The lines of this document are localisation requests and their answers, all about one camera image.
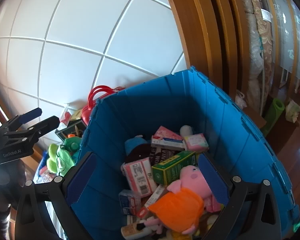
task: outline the red bag handle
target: red bag handle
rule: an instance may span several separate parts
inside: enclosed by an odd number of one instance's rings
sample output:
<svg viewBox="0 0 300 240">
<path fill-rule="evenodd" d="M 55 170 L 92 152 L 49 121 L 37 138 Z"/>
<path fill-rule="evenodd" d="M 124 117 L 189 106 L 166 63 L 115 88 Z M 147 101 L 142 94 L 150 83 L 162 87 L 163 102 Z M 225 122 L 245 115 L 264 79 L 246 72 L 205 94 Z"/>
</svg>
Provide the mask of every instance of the red bag handle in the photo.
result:
<svg viewBox="0 0 300 240">
<path fill-rule="evenodd" d="M 96 86 L 89 93 L 89 96 L 88 96 L 88 108 L 89 109 L 93 108 L 94 103 L 95 103 L 95 100 L 93 100 L 93 98 L 94 98 L 94 96 L 97 93 L 99 93 L 99 92 L 105 92 L 105 94 L 100 97 L 100 99 L 101 99 L 101 98 L 104 98 L 106 96 L 112 95 L 112 94 L 114 94 L 114 93 L 116 93 L 116 92 L 118 92 L 120 90 L 123 90 L 123 89 L 125 89 L 125 87 L 116 87 L 115 89 L 112 89 L 111 87 L 104 86 L 104 85 Z"/>
</svg>

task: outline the peppa pig plush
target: peppa pig plush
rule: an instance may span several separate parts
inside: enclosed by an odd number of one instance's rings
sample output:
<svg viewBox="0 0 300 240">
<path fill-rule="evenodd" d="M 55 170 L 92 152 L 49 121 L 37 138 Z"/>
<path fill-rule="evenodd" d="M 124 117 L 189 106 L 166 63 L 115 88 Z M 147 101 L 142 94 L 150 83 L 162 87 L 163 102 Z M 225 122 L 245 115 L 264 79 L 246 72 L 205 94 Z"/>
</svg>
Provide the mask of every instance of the peppa pig plush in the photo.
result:
<svg viewBox="0 0 300 240">
<path fill-rule="evenodd" d="M 193 234 L 203 214 L 204 199 L 212 196 L 201 171 L 192 165 L 182 168 L 180 179 L 172 182 L 167 190 L 166 195 L 149 206 L 158 218 L 138 224 L 137 229 L 159 225 L 153 239 L 159 238 L 163 226 L 183 235 Z"/>
</svg>

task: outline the green box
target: green box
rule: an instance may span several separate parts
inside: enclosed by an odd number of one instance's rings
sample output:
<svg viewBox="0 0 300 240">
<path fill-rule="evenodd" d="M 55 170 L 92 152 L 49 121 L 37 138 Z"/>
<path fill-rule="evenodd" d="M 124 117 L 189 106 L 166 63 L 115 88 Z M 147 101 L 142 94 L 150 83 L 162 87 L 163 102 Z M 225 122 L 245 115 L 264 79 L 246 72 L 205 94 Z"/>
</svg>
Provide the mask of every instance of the green box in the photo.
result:
<svg viewBox="0 0 300 240">
<path fill-rule="evenodd" d="M 179 179 L 181 169 L 188 165 L 196 165 L 195 152 L 180 152 L 152 166 L 153 179 L 156 183 L 168 186 L 170 183 Z"/>
</svg>

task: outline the white wall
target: white wall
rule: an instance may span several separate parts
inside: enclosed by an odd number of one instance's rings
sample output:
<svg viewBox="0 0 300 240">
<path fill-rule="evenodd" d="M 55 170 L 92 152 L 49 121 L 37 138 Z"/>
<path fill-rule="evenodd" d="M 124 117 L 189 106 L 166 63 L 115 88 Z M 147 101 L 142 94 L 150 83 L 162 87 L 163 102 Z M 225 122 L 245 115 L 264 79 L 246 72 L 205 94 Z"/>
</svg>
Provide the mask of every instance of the white wall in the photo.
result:
<svg viewBox="0 0 300 240">
<path fill-rule="evenodd" d="M 131 86 L 186 68 L 168 0 L 4 0 L 0 92 L 13 114 L 86 104 L 96 85 Z M 42 148 L 59 141 L 54 132 Z"/>
</svg>

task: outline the rolled green mat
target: rolled green mat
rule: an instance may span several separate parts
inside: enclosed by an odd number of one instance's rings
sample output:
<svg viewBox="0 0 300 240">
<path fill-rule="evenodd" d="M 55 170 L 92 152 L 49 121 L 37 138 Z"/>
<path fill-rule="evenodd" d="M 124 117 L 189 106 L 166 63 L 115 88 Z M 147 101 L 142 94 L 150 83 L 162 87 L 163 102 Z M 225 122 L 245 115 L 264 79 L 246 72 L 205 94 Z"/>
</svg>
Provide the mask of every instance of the rolled green mat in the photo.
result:
<svg viewBox="0 0 300 240">
<path fill-rule="evenodd" d="M 277 122 L 283 111 L 284 104 L 282 103 L 282 101 L 278 98 L 273 99 L 272 104 L 269 107 L 265 116 L 265 120 L 267 123 L 264 127 L 261 128 L 261 132 L 264 136 L 267 136 L 267 134 L 270 132 L 275 122 Z"/>
</svg>

